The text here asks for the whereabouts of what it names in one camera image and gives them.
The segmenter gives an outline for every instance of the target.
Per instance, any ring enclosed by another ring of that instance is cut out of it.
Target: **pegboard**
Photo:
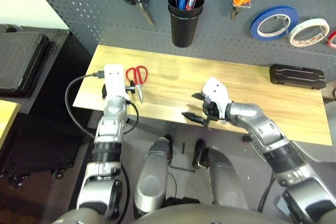
[[[188,48],[171,42],[167,0],[145,0],[155,23],[151,27],[136,6],[123,0],[47,0],[84,46],[97,44],[165,54],[269,66],[274,63],[321,69],[327,81],[336,80],[336,50],[320,42],[295,48],[287,37],[257,41],[249,34],[252,20],[276,5],[294,7],[300,22],[324,18],[336,29],[336,0],[252,0],[250,10],[230,19],[232,0],[205,0],[194,41]]]

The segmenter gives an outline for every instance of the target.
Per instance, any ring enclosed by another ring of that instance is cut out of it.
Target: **wooden table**
[[[20,104],[0,100],[0,148],[20,108]]]
[[[267,67],[99,45],[87,73],[103,70],[109,63],[123,64],[124,69],[137,65],[147,67],[149,77],[143,86],[144,103],[140,103],[137,94],[131,98],[140,116],[195,124],[181,112],[201,115],[202,101],[191,95],[199,92],[205,81],[214,76],[227,87],[233,101],[259,105],[289,139],[332,145],[321,92],[274,85],[269,81]],[[103,79],[85,78],[73,105],[102,111],[103,84]],[[134,114],[134,111],[129,109],[129,113]],[[210,127],[246,132],[218,122],[211,122]]]

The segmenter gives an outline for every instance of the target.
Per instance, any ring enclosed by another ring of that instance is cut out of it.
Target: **black cup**
[[[204,0],[196,0],[195,8],[180,10],[175,0],[168,0],[168,10],[172,27],[172,42],[177,47],[188,47],[194,39],[198,17],[202,12]]]

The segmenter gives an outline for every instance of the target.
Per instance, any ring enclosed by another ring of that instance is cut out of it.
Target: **red-handled scissors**
[[[144,78],[142,78],[141,76],[140,69],[143,69],[145,72]],[[143,102],[142,85],[147,81],[148,77],[147,68],[145,66],[136,66],[135,68],[129,68],[128,70],[126,70],[126,78],[128,81],[131,81],[131,78],[129,77],[129,72],[131,71],[133,71],[134,84],[136,89],[138,90],[140,102],[142,103]]]

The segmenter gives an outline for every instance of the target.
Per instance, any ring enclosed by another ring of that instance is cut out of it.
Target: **black tool case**
[[[326,86],[324,73],[312,68],[275,64],[269,68],[269,77],[273,84],[307,89],[322,89]]]
[[[39,32],[0,35],[0,95],[24,96],[48,47]]]

